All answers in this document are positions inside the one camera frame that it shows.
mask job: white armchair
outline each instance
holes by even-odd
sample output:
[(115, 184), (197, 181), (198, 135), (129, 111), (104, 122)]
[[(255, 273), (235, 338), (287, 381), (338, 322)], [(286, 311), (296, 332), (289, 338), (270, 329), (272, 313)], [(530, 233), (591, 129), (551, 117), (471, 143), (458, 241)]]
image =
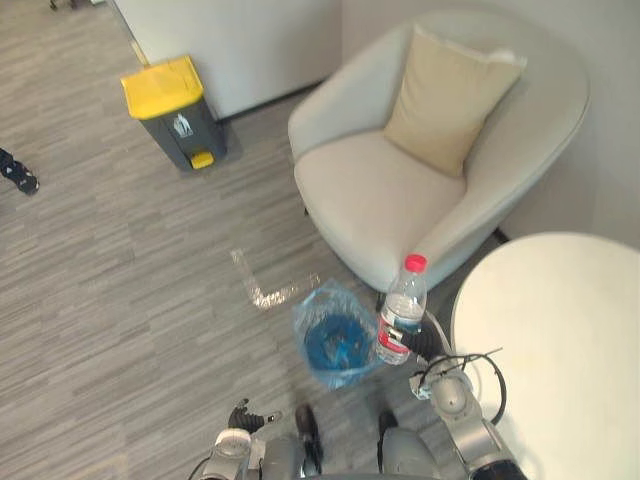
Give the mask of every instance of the white armchair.
[[(507, 47), (528, 60), (487, 119), (460, 179), (414, 160), (382, 135), (416, 23), (480, 51)], [(434, 10), (390, 31), (294, 111), (296, 183), (321, 235), (371, 287), (386, 292), (408, 252), (429, 259), (432, 287), (549, 168), (588, 101), (581, 62), (548, 32), (477, 8)]]

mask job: beige cushion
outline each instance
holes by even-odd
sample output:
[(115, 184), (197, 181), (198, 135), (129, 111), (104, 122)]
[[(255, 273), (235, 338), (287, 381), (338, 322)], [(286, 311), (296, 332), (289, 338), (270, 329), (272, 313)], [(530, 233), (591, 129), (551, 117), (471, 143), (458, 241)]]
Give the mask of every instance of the beige cushion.
[(416, 28), (385, 136), (433, 168), (462, 175), (485, 118), (524, 65), (511, 52), (484, 55)]
[(466, 188), (464, 178), (418, 162), (388, 142), (382, 130), (303, 154), (295, 178), (327, 243), (356, 274), (384, 291), (404, 255), (455, 207)]

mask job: yellow lid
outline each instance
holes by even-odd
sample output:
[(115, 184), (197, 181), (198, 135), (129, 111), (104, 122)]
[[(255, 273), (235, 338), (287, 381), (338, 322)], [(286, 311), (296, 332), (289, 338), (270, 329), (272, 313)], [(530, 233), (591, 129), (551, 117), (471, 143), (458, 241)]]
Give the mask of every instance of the yellow lid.
[(139, 120), (158, 117), (191, 105), (203, 87), (188, 55), (120, 79), (129, 114)]

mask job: armchair seat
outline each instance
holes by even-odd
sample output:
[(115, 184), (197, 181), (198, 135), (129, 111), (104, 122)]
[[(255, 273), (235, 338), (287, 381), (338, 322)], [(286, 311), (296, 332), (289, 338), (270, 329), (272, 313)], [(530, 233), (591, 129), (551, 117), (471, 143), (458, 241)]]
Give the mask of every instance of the armchair seat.
[(391, 282), (402, 254), (465, 192), (463, 177), (420, 163), (387, 141), (382, 130), (309, 151), (298, 160), (295, 178), (327, 243), (358, 276), (379, 287)]

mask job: gray floor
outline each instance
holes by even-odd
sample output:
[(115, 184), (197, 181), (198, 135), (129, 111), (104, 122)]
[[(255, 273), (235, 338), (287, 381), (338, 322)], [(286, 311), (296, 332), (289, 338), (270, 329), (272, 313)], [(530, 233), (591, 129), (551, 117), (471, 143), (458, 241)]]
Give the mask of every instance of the gray floor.
[[(305, 292), (260, 310), (232, 260), (242, 251), (264, 294), (317, 275), (373, 306), (302, 215), (286, 137), (300, 97), (237, 119), (229, 159), (181, 175), (128, 117), (119, 77), (138, 65), (108, 7), (2, 0), (0, 32), (0, 144), (42, 184), (28, 198), (0, 181), (3, 478), (184, 479), (245, 396), (286, 414), (263, 438), (310, 401), (327, 472), (375, 471), (387, 403), (460, 477), (410, 395), (414, 365), (327, 392), (292, 337)], [(472, 264), (433, 291), (445, 325)]]

